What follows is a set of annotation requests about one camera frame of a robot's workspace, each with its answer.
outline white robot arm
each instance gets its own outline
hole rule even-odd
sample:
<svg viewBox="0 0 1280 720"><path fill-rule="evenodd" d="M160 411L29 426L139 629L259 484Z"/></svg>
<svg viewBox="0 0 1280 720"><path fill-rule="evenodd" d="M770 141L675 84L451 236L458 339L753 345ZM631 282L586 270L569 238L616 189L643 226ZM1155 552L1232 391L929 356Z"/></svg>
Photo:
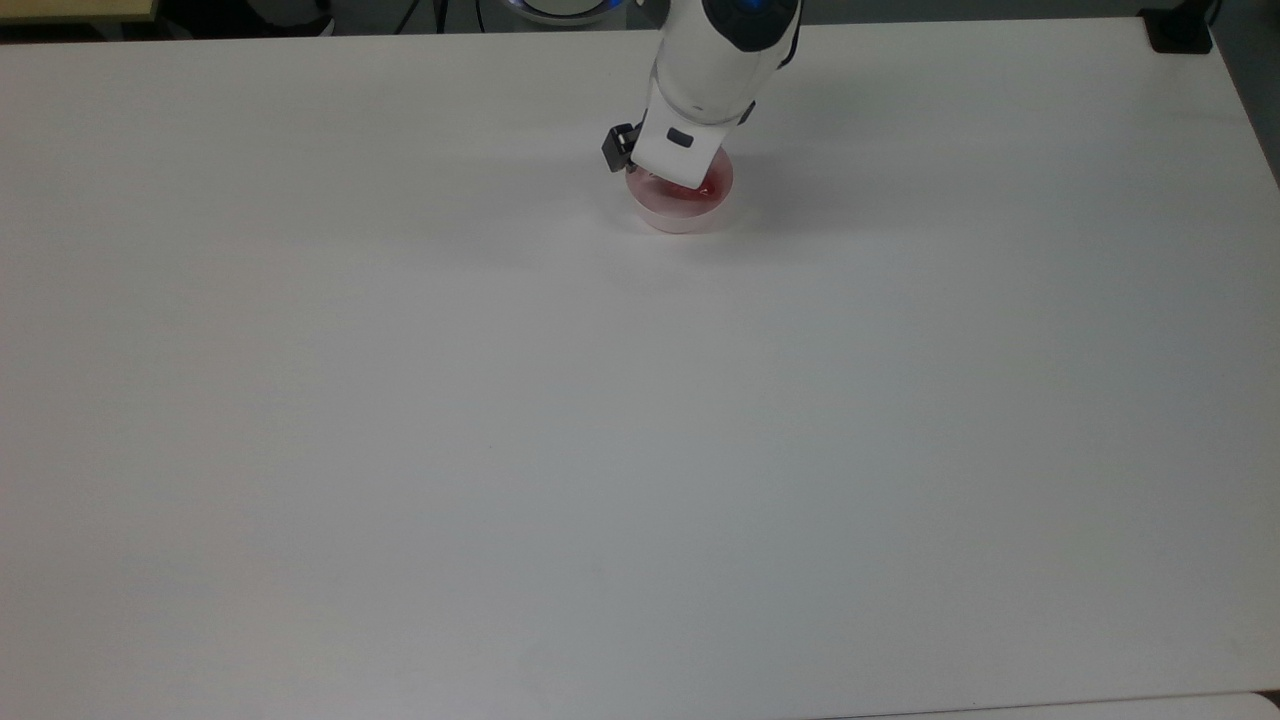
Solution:
<svg viewBox="0 0 1280 720"><path fill-rule="evenodd" d="M609 131L609 169L634 164L684 187L700 186L724 136L746 120L755 94L795 54L800 3L669 0L649 105L637 126Z"/></svg>

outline white table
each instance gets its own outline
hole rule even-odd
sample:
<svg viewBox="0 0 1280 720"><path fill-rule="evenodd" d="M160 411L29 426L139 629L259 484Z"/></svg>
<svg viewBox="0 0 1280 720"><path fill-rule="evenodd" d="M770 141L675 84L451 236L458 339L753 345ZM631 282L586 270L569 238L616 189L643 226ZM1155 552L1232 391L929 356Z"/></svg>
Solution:
<svg viewBox="0 0 1280 720"><path fill-rule="evenodd" d="M1280 687L1280 193L1137 19L805 28L662 237L653 33L0 47L0 714Z"/></svg>
<svg viewBox="0 0 1280 720"><path fill-rule="evenodd" d="M1277 720L1280 710L1256 694L1220 694L966 710L906 717L911 720Z"/></svg>

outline round container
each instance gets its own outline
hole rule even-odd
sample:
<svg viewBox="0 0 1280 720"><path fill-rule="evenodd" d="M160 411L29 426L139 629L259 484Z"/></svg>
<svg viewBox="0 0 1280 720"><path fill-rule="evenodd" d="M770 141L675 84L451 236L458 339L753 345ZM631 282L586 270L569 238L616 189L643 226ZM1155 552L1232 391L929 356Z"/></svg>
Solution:
<svg viewBox="0 0 1280 720"><path fill-rule="evenodd" d="M673 234L703 232L716 220L733 188L733 164L721 147L712 159L701 187L690 190L636 167L627 170L627 190L636 202L636 211L654 228Z"/></svg>

